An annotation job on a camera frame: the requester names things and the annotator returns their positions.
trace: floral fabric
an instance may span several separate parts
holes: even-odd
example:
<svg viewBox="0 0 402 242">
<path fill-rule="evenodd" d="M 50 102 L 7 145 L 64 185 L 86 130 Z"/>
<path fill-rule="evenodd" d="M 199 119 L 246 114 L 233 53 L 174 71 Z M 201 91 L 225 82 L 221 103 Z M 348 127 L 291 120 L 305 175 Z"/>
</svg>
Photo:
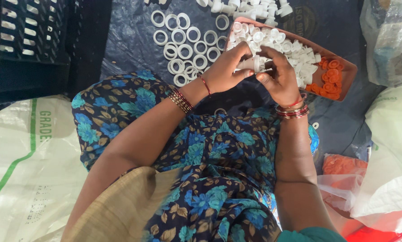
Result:
<svg viewBox="0 0 402 242">
<path fill-rule="evenodd" d="M 110 140 L 172 90 L 148 70 L 110 77 L 80 92 L 73 114 L 88 170 Z M 280 233 L 272 213 L 274 155 L 280 121 L 272 106 L 244 117 L 189 115 L 153 167 L 180 169 L 169 197 L 149 220 L 144 239 L 266 241 Z M 309 126 L 311 151 L 318 136 Z"/>
</svg>

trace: teal sleeve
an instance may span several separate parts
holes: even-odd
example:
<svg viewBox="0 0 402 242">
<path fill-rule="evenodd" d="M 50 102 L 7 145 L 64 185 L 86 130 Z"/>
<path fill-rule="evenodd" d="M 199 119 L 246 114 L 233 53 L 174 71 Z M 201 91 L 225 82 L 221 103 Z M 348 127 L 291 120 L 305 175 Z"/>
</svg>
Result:
<svg viewBox="0 0 402 242">
<path fill-rule="evenodd" d="M 290 232 L 284 230 L 277 242 L 346 242 L 346 240 L 334 231 L 321 227 L 310 227 L 301 230 Z"/>
</svg>

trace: plastic tray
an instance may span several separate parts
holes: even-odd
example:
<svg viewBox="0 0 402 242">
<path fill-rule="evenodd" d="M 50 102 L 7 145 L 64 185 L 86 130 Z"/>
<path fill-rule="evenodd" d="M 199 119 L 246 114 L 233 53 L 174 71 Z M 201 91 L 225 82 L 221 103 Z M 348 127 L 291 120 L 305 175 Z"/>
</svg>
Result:
<svg viewBox="0 0 402 242">
<path fill-rule="evenodd" d="M 268 25 L 264 25 L 260 22 L 256 22 L 250 19 L 246 19 L 243 17 L 238 17 L 235 19 L 235 22 L 240 22 L 240 23 L 247 23 L 247 24 L 253 24 L 255 25 L 255 27 L 259 27 L 259 28 L 274 28 Z M 344 65 L 344 69 L 342 71 L 342 76 L 343 76 L 343 80 L 342 80 L 342 92 L 340 94 L 340 98 L 338 98 L 336 101 L 338 102 L 342 102 L 344 100 L 344 98 L 347 95 L 347 92 L 350 89 L 350 86 L 352 85 L 353 80 L 355 79 L 356 73 L 358 71 L 358 68 L 356 67 L 356 65 L 354 65 L 353 63 L 350 63 L 349 61 L 339 57 L 338 55 L 332 53 L 331 51 L 299 36 L 299 35 L 295 35 L 292 34 L 290 32 L 281 30 L 279 28 L 277 28 L 277 30 L 279 30 L 279 32 L 282 32 L 284 34 L 286 34 L 286 38 L 290 39 L 290 40 L 298 40 L 300 43 L 307 45 L 308 47 L 313 48 L 313 51 L 315 53 L 320 53 L 322 57 L 326 57 L 328 60 L 332 60 L 332 59 L 336 59 L 338 61 L 340 61 L 340 63 L 342 63 Z M 226 38 L 226 43 L 225 46 L 227 46 L 228 41 L 229 41 L 229 35 L 230 35 L 231 31 L 228 34 L 228 37 Z M 318 86 L 323 86 L 324 82 L 322 81 L 322 74 L 327 72 L 327 70 L 322 70 L 322 68 L 318 68 L 317 71 L 313 74 L 313 83 L 316 83 Z"/>
</svg>

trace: woman's left hand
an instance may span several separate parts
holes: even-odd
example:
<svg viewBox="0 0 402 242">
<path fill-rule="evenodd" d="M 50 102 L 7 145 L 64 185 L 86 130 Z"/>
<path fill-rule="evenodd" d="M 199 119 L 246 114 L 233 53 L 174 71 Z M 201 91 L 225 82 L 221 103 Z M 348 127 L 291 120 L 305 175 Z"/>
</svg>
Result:
<svg viewBox="0 0 402 242">
<path fill-rule="evenodd" d="M 211 67 L 201 75 L 211 93 L 227 91 L 246 77 L 255 74 L 254 70 L 251 69 L 243 69 L 234 73 L 243 56 L 252 56 L 246 41 L 241 41 L 236 47 L 221 54 Z"/>
</svg>

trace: woman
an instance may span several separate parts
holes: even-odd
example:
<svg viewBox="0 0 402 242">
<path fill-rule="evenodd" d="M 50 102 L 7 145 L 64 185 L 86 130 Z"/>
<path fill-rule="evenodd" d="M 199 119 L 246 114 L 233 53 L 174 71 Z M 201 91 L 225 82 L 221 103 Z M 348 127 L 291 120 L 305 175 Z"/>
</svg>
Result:
<svg viewBox="0 0 402 242">
<path fill-rule="evenodd" d="M 275 73 L 256 76 L 276 110 L 186 115 L 253 75 L 234 73 L 250 54 L 240 43 L 179 90 L 137 71 L 79 93 L 72 106 L 89 175 L 63 240 L 345 241 L 316 186 L 318 138 L 283 54 L 262 47 Z"/>
</svg>

